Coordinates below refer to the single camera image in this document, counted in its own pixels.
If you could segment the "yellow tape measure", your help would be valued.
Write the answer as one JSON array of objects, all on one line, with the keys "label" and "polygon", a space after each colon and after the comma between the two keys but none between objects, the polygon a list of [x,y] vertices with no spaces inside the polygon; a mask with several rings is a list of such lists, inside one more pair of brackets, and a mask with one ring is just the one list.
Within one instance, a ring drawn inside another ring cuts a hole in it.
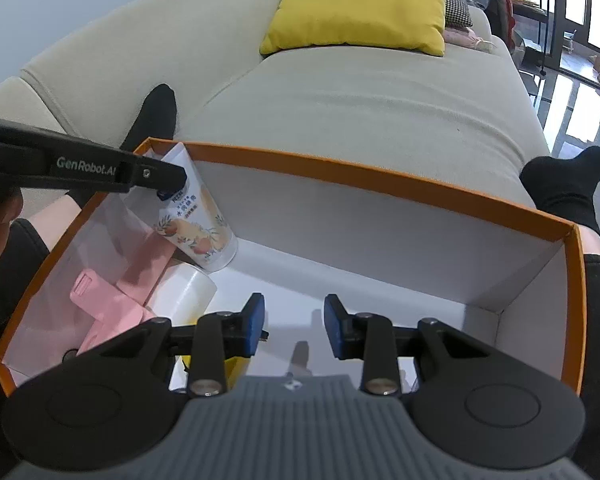
[{"label": "yellow tape measure", "polygon": [[187,380],[214,380],[225,390],[232,388],[260,342],[268,340],[264,320],[264,304],[246,304],[239,312],[212,312],[195,324],[174,328],[173,350]]}]

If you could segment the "white glasses case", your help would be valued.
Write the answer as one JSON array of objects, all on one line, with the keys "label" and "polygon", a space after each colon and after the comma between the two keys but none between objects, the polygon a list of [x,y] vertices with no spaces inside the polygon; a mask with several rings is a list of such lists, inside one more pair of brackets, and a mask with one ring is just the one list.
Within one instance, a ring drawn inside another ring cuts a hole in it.
[{"label": "white glasses case", "polygon": [[184,261],[171,259],[150,294],[146,307],[173,326],[195,324],[218,288],[207,274]]}]

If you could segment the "pink handheld fan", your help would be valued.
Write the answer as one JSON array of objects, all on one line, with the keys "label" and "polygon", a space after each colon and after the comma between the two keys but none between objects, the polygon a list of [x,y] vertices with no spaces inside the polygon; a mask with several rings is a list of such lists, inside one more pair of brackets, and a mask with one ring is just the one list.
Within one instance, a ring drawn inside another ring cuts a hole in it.
[{"label": "pink handheld fan", "polygon": [[134,252],[129,266],[114,284],[93,269],[84,269],[79,274],[70,290],[70,300],[93,319],[79,346],[79,354],[155,316],[146,302],[174,252],[174,245],[154,233]]}]

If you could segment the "peach print tube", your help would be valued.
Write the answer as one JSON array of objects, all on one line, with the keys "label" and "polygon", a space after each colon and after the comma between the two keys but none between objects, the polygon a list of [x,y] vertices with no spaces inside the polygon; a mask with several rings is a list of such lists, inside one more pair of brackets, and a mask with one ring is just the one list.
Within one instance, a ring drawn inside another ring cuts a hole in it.
[{"label": "peach print tube", "polygon": [[186,182],[160,206],[155,231],[208,273],[227,266],[237,254],[237,238],[201,179],[183,143],[162,159],[185,170]]}]

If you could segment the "right leg black sock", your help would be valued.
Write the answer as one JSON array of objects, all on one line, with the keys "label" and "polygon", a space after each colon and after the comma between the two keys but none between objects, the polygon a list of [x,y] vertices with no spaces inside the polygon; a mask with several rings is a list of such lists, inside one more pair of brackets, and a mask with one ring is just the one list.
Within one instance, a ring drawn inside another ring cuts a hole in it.
[{"label": "right leg black sock", "polygon": [[588,305],[581,388],[586,422],[572,460],[591,478],[600,479],[600,226],[594,207],[600,147],[590,146],[572,159],[535,157],[524,165],[519,180],[536,208],[574,222],[580,232]]}]

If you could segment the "beige sofa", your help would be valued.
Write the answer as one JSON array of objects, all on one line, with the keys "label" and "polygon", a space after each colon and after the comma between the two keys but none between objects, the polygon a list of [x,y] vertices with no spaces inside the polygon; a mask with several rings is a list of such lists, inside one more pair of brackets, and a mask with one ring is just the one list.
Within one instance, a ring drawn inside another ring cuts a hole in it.
[{"label": "beige sofa", "polygon": [[136,0],[0,84],[0,118],[119,145],[167,84],[181,141],[251,146],[408,172],[519,205],[547,151],[501,39],[441,58],[362,47],[262,56],[279,0]]}]

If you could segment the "checkered grey cushion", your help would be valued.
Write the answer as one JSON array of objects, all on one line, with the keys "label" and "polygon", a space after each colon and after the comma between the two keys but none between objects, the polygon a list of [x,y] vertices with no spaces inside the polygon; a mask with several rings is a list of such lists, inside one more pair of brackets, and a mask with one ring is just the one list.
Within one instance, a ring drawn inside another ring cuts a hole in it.
[{"label": "checkered grey cushion", "polygon": [[471,28],[472,19],[468,0],[445,0],[445,26]]}]

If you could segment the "yellow cushion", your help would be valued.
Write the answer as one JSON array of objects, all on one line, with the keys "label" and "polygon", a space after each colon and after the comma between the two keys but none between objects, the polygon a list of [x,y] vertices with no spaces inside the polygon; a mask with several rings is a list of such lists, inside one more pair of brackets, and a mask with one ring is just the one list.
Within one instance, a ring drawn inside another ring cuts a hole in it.
[{"label": "yellow cushion", "polygon": [[280,0],[260,53],[326,46],[444,55],[445,0]]}]

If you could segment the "black metal rack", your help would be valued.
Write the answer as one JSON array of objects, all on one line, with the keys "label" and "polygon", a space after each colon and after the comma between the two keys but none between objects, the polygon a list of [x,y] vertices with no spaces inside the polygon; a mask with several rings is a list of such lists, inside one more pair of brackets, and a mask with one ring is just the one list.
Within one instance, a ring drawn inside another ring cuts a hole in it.
[{"label": "black metal rack", "polygon": [[[546,62],[552,56],[555,24],[553,13],[550,12],[552,0],[488,0],[486,17],[491,30],[500,38],[511,55],[524,49],[520,64],[533,64],[541,76],[546,75]],[[533,22],[538,38],[530,46],[524,44],[516,32],[516,18]]]}]

